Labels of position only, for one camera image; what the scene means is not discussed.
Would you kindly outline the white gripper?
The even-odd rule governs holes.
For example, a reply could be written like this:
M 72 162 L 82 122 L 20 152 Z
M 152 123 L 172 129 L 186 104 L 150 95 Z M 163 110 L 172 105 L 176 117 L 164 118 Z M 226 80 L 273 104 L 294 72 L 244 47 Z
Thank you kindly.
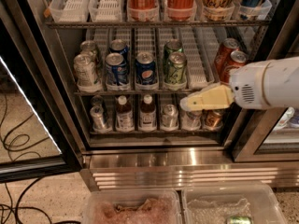
M 179 102 L 185 111 L 226 109 L 233 102 L 246 109 L 267 109 L 270 104 L 264 94 L 264 74 L 269 61 L 249 63 L 230 72 L 229 86 L 209 85 L 191 93 Z

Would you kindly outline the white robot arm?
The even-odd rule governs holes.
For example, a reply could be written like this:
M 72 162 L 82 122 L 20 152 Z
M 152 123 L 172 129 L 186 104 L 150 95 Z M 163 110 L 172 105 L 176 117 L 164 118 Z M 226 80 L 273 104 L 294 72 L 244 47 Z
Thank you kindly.
M 230 72 L 228 83 L 215 83 L 180 100 L 185 111 L 299 107 L 299 58 L 249 63 Z

